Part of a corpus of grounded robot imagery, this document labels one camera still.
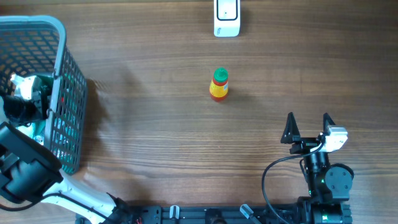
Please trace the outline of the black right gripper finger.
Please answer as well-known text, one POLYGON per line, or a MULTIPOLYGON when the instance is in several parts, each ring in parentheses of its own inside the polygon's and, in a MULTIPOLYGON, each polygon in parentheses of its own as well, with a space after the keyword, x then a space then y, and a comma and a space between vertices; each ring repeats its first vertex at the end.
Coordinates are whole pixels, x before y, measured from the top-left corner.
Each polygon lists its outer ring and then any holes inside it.
POLYGON ((323 114, 323 132, 331 134, 332 128, 335 127, 335 122, 332 120, 328 113, 323 114))
POLYGON ((293 144, 293 143, 298 143, 300 141, 301 141, 301 136, 295 120, 295 116, 293 112, 290 112, 287 115, 287 122, 282 137, 280 139, 280 142, 282 144, 293 144))

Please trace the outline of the green 3M gloves packet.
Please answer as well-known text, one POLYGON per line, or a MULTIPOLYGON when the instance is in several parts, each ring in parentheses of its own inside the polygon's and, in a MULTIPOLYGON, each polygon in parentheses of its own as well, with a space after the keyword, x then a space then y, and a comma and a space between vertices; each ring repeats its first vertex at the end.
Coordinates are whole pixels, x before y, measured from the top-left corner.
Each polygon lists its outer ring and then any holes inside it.
MULTIPOLYGON (((42 80, 42 85, 47 85, 52 91, 52 80, 48 80, 47 77, 38 76, 42 80)), ((46 120, 36 121, 29 124, 20 124, 17 129, 32 138, 39 144, 44 144, 44 132, 45 132, 46 120)))

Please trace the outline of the red yellow sauce bottle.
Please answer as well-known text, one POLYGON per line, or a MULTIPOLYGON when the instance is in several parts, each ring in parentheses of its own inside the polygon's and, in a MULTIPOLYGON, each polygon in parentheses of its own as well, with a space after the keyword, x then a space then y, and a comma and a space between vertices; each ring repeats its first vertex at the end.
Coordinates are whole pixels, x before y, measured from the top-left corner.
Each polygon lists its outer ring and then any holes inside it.
POLYGON ((223 67, 217 68, 210 83, 210 96, 215 101, 222 101, 227 97, 228 90, 228 71, 223 67))

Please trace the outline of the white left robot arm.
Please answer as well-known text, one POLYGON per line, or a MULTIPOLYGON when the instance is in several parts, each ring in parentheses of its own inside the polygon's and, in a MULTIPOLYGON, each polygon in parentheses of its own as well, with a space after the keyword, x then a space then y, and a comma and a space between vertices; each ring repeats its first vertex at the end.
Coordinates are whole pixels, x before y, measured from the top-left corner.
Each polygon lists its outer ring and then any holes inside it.
POLYGON ((40 90, 29 100, 1 95, 1 196, 15 204, 1 209, 19 212, 49 203, 90 223, 127 223, 129 213, 120 199, 66 174, 54 154, 16 128, 46 119, 47 108, 47 95, 40 90))

